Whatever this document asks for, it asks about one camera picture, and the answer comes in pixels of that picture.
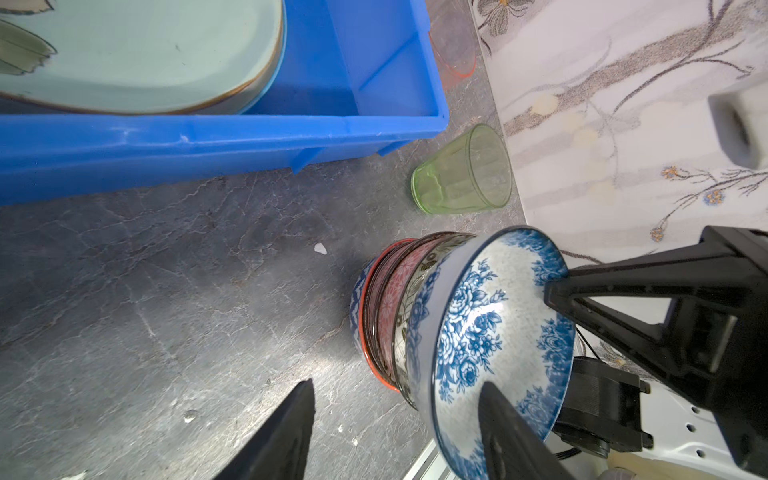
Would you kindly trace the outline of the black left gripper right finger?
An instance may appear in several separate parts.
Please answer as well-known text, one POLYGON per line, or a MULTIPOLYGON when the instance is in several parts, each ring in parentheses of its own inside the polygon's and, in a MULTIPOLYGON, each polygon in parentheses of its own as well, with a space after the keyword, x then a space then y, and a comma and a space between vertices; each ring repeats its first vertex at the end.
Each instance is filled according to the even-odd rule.
POLYGON ((478 420, 489 479, 573 478, 490 381, 481 389, 478 420))

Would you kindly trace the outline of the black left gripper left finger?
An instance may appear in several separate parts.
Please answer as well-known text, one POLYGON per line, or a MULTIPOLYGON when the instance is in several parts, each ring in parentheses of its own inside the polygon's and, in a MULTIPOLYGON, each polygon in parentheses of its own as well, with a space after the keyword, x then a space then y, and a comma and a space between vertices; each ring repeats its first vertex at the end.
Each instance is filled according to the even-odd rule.
POLYGON ((303 479, 314 416, 314 386, 307 379, 291 390, 214 479, 303 479))

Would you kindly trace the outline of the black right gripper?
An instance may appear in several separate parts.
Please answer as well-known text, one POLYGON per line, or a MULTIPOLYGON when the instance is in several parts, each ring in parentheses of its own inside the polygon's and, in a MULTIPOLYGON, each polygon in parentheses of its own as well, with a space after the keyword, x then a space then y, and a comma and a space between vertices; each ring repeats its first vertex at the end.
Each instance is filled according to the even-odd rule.
POLYGON ((766 476, 766 232, 707 226, 696 245, 573 269, 544 301, 712 412, 734 463, 766 476))

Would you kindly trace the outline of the blue white patterned bowl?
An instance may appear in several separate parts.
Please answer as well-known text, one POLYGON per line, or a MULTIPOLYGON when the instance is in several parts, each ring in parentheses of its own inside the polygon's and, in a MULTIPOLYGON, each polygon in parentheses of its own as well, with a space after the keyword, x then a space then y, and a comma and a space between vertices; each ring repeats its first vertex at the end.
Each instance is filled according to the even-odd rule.
POLYGON ((547 282, 566 277, 554 242, 515 226, 474 237, 451 252, 423 294, 411 343, 416 410, 451 470, 462 479, 488 476, 478 420, 490 381, 545 440, 564 403, 575 329, 544 301, 547 282))

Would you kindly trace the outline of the brown leaf pattern bowl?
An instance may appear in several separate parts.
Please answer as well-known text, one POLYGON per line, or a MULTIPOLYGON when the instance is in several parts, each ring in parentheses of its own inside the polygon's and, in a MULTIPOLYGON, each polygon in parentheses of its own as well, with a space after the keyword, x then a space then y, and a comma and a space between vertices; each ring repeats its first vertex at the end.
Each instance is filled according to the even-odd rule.
POLYGON ((411 379, 417 373, 418 367, 416 354, 411 352, 411 343, 419 339, 419 317, 428 313, 426 300, 422 299, 422 295, 431 293, 434 284, 432 275, 440 263, 474 237, 474 234, 463 232, 438 232, 425 238, 425 242, 401 262, 407 277, 395 312, 391 357, 395 384, 405 401, 414 409, 417 406, 411 379))
POLYGON ((416 241, 409 248, 402 251, 399 255, 399 260, 397 261, 395 267, 392 269, 391 275, 385 285, 386 289, 383 293, 383 298, 378 310, 379 323, 377 343, 381 351, 380 359, 382 360, 383 368, 388 374, 391 375, 391 379, 394 381, 394 383, 394 365, 391 357, 393 350, 392 339, 394 317, 398 308, 400 296, 404 289, 405 278, 407 277, 405 268, 401 265, 401 262, 409 253, 413 252, 420 244, 423 244, 425 242, 425 238, 429 238, 430 236, 437 233, 429 234, 425 237, 416 239, 416 241))

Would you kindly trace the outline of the light green ceramic plate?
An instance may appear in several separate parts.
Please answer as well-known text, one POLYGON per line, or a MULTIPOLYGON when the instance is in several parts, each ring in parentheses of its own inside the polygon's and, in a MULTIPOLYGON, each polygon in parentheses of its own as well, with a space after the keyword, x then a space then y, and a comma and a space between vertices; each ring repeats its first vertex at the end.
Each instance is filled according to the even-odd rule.
POLYGON ((5 1, 5 114, 196 114, 254 79, 281 1, 5 1))

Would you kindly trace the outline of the white watermelon pattern plate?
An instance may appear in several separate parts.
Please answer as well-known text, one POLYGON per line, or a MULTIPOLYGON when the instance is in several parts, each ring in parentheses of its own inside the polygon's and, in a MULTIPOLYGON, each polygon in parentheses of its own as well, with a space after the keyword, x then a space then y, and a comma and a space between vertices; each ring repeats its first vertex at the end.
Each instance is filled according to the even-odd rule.
POLYGON ((195 113, 201 115, 238 115, 252 108, 268 92, 279 73, 287 40, 286 23, 286 14, 283 14, 275 49, 265 68, 254 79, 221 96, 204 108, 196 110, 195 113))

